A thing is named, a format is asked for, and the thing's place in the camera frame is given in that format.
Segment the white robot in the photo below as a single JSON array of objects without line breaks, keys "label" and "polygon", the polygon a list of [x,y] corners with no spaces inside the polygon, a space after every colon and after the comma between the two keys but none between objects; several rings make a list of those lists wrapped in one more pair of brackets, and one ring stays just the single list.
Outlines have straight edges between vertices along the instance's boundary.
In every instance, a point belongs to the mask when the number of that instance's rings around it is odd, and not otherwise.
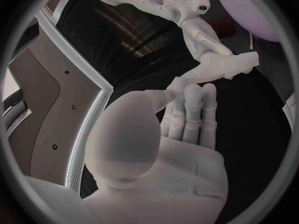
[{"label": "white robot", "polygon": [[[101,223],[213,224],[226,203],[228,180],[215,151],[216,88],[196,83],[249,73],[258,54],[235,56],[221,44],[200,18],[209,0],[101,1],[130,3],[175,22],[200,65],[165,91],[127,93],[101,114],[85,156],[99,189],[83,200],[86,207]],[[155,113],[165,107],[159,124]]]}]

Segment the humanoid robot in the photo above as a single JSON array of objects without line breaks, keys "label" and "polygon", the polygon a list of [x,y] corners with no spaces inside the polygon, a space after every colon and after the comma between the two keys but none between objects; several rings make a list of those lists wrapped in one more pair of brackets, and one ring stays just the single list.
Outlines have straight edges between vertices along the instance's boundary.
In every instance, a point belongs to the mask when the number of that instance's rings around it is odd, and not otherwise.
[{"label": "humanoid robot", "polygon": [[[216,88],[197,83],[249,73],[259,64],[258,54],[233,55],[221,44],[200,18],[209,0],[101,1],[130,3],[175,22],[200,65],[165,91],[129,92],[101,114],[85,156],[99,189],[84,203],[102,223],[214,223],[226,203],[228,181],[215,151]],[[159,124],[155,113],[165,107]]]}]

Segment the purple balloon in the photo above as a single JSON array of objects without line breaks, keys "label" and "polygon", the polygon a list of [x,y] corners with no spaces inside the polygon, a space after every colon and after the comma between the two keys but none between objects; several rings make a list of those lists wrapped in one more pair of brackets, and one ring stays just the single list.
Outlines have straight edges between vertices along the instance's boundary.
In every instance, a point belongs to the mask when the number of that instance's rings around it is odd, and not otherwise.
[{"label": "purple balloon", "polygon": [[232,18],[253,35],[279,42],[268,20],[250,0],[220,0],[220,2]]}]

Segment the black fabric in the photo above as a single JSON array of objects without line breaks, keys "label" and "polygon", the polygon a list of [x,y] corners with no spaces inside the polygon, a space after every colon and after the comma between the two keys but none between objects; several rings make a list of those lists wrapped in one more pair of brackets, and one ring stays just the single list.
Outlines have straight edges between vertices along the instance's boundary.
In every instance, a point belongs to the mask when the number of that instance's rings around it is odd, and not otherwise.
[{"label": "black fabric", "polygon": [[9,107],[14,106],[21,100],[23,100],[23,91],[19,89],[3,101],[3,111],[6,111]]},{"label": "black fabric", "polygon": [[[219,16],[229,17],[225,12]],[[217,18],[215,13],[206,17]],[[70,0],[57,27],[114,85],[108,105],[130,91],[165,89],[175,76],[198,65],[179,27],[129,4],[113,7],[99,0]],[[218,102],[216,149],[224,156],[230,185],[218,224],[236,217],[262,193],[277,171],[291,135],[282,111],[293,90],[291,81],[288,76],[273,75],[274,70],[279,72],[274,62],[285,72],[284,53],[280,45],[260,39],[254,42],[261,58],[260,71],[212,82]],[[237,27],[237,34],[223,43],[237,53],[247,52],[248,32]],[[273,84],[281,87],[277,89],[280,94]],[[157,114],[159,121],[163,113]],[[87,197],[96,190],[85,167],[80,196]]]}]

